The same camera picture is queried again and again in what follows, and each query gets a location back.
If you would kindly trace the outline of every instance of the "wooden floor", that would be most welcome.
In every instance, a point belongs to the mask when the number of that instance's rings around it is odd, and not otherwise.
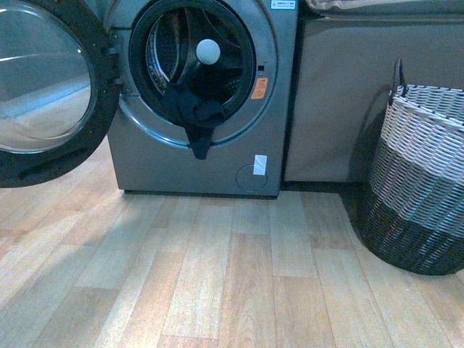
[[[0,347],[464,347],[464,273],[358,241],[338,194],[129,196],[105,142],[0,191]]]

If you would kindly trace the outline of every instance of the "white sticker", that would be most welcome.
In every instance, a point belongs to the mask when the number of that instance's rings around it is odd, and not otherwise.
[[[291,1],[278,1],[273,0],[270,3],[270,9],[296,9],[297,2],[295,0]]]
[[[266,165],[268,164],[268,156],[257,154],[254,156],[253,175],[266,175]]]

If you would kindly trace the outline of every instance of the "woven basket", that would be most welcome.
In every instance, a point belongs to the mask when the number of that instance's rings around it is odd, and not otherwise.
[[[405,85],[401,61],[394,80],[361,238],[399,268],[455,273],[464,268],[464,91]]]

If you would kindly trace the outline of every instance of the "orange label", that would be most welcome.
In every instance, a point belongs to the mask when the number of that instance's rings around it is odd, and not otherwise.
[[[258,81],[256,82],[256,87],[254,87],[252,99],[264,98],[267,90],[268,90],[268,78],[258,78]]]

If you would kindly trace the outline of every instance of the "washing machine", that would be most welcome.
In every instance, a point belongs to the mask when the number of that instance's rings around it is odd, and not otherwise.
[[[278,196],[297,2],[0,0],[0,187]]]

